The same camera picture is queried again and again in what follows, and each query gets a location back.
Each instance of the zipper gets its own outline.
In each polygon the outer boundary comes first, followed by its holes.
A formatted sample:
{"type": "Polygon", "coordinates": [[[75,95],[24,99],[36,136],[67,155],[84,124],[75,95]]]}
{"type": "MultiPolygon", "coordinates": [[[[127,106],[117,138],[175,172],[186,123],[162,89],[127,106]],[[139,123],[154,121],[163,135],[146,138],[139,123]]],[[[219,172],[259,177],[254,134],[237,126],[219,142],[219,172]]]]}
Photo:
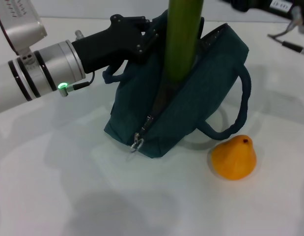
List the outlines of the zipper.
{"type": "MultiPolygon", "coordinates": [[[[224,24],[222,26],[219,26],[218,28],[215,29],[214,32],[220,32],[221,30],[224,30],[225,29],[225,25],[227,24],[224,24]]],[[[214,34],[214,32],[210,32],[209,34],[207,34],[206,36],[204,36],[203,38],[205,37],[210,37],[212,36],[212,34],[214,34]]],[[[198,61],[197,64],[200,64],[200,62],[202,62],[203,60],[205,60],[207,57],[204,57],[201,59],[201,61],[198,61]]],[[[139,132],[135,133],[134,134],[134,142],[133,144],[131,145],[131,152],[136,152],[137,150],[139,150],[143,144],[144,144],[144,135],[147,133],[147,131],[155,124],[155,122],[162,116],[162,113],[163,111],[165,111],[167,109],[167,107],[175,100],[175,98],[177,97],[178,93],[180,92],[180,90],[186,85],[186,83],[190,80],[190,77],[189,76],[189,79],[185,80],[181,85],[180,85],[180,88],[176,91],[176,94],[171,98],[171,100],[162,108],[162,111],[158,114],[158,116],[155,118],[153,115],[149,114],[146,118],[146,121],[144,123],[144,125],[141,127],[141,129],[139,130],[139,132]]],[[[160,79],[159,81],[159,85],[158,85],[158,90],[160,89],[160,86],[162,84],[162,81],[160,79]]],[[[156,93],[155,95],[155,98],[154,98],[154,102],[153,102],[153,105],[151,107],[151,109],[153,109],[153,106],[154,106],[154,103],[155,103],[155,100],[157,99],[157,95],[158,93],[156,93]]]]}

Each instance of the table surface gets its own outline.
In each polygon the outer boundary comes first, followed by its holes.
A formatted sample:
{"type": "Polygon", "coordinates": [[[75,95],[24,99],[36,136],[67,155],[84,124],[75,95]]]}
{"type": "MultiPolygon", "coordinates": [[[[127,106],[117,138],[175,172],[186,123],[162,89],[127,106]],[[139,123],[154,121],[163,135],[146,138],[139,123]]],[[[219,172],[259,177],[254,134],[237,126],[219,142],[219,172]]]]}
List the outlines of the table surface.
{"type": "MultiPolygon", "coordinates": [[[[37,50],[109,21],[48,19],[37,50]]],[[[222,22],[207,22],[208,33],[222,22]]],[[[0,114],[0,236],[304,236],[304,56],[266,37],[286,24],[230,23],[249,46],[249,118],[241,134],[258,165],[241,181],[216,176],[214,142],[199,131],[161,159],[130,155],[103,132],[117,84],[101,71],[66,98],[48,94],[0,114]]],[[[287,39],[304,45],[296,32],[287,39]]],[[[14,58],[0,31],[0,64],[14,58]]],[[[209,123],[233,123],[237,82],[209,123]]]]}

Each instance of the green pole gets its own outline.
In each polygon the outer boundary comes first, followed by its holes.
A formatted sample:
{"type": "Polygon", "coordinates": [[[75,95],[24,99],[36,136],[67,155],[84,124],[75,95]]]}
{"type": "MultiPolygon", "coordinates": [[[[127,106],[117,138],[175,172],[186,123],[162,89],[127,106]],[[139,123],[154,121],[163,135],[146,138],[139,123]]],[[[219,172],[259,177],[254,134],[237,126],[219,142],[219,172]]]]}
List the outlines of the green pole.
{"type": "Polygon", "coordinates": [[[169,1],[165,72],[171,82],[183,81],[193,66],[203,1],[169,1]]]}

